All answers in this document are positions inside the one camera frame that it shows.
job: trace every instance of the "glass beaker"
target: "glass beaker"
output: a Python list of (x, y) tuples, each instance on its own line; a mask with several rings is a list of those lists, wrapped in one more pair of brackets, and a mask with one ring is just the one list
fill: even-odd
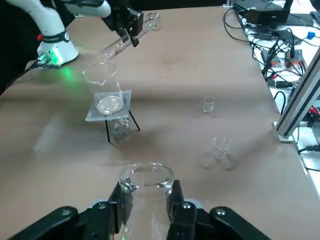
[(230, 144), (231, 141), (225, 136), (213, 139), (213, 157), (226, 170), (234, 167), (228, 155)]
[(119, 81), (115, 81), (116, 66), (110, 62), (90, 65), (82, 75), (89, 85), (93, 104), (99, 113), (112, 115), (124, 106)]
[(125, 167), (119, 178), (122, 192), (131, 195), (132, 209), (125, 209), (127, 221), (122, 240), (165, 240), (170, 220), (166, 199), (174, 181), (173, 171), (160, 163), (137, 163)]
[(215, 104), (214, 97), (213, 96), (205, 96), (203, 101), (204, 101), (203, 111), (206, 114), (212, 114), (214, 111), (214, 104)]
[(111, 131), (116, 139), (126, 139), (130, 136), (130, 120), (129, 118), (119, 118), (111, 121)]

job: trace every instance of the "table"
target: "table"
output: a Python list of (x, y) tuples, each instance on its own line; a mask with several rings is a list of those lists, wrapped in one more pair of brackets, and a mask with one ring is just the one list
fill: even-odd
[[(224, 12), (161, 10), (162, 29), (114, 59), (141, 127), (120, 147), (107, 144), (102, 123), (84, 121), (91, 98), (81, 78), (115, 35), (90, 17), (68, 27), (79, 58), (31, 72), (0, 98), (0, 238), (60, 206), (83, 211), (109, 196), (123, 166), (155, 161), (206, 210), (228, 206), (274, 240), (318, 239), (316, 191), (295, 147), (278, 142), (273, 97), (250, 48), (226, 34)], [(215, 97), (214, 117), (202, 112), (205, 95)], [(200, 166), (219, 136), (233, 142), (232, 171)]]

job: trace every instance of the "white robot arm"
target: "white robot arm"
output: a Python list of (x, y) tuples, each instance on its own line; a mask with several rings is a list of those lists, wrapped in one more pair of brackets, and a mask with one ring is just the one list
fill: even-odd
[[(41, 62), (58, 66), (74, 60), (79, 52), (70, 40), (58, 12), (42, 4), (41, 0), (6, 0), (27, 12), (38, 26), (42, 40), (37, 49)], [(143, 13), (133, 10), (127, 0), (58, 0), (73, 14), (102, 18), (111, 31), (120, 36), (129, 35), (132, 44), (143, 26)]]

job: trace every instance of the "aluminum frame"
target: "aluminum frame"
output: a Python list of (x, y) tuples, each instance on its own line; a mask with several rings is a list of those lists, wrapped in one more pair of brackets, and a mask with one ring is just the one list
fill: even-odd
[(300, 124), (312, 104), (320, 95), (320, 48), (305, 74), (301, 77), (275, 129), (279, 136), (289, 138)]

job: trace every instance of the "glass cylinder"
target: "glass cylinder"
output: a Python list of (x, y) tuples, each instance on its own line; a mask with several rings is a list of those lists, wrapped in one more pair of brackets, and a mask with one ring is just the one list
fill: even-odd
[(166, 198), (173, 181), (173, 171), (155, 162), (129, 165), (121, 171), (122, 192), (132, 199), (132, 209), (124, 208), (128, 219), (122, 226), (122, 240), (166, 240), (170, 225)]
[(214, 97), (213, 96), (205, 96), (203, 101), (204, 101), (203, 111), (206, 114), (212, 114), (214, 111), (214, 104), (215, 104)]
[(230, 144), (231, 141), (225, 136), (213, 139), (213, 157), (226, 170), (234, 167), (228, 155)]
[(99, 62), (90, 65), (83, 77), (89, 85), (93, 104), (99, 113), (112, 115), (124, 106), (124, 98), (119, 81), (116, 81), (116, 66), (110, 62)]
[[(150, 12), (147, 14), (143, 26), (142, 31), (136, 36), (137, 39), (140, 39), (146, 33), (150, 31), (158, 31), (161, 28), (161, 19), (158, 13)], [(108, 62), (109, 60), (113, 59), (116, 55), (120, 54), (123, 50), (129, 47), (132, 44), (128, 35), (125, 35), (119, 38), (114, 43), (107, 46), (103, 49), (100, 53), (103, 55), (103, 60)]]

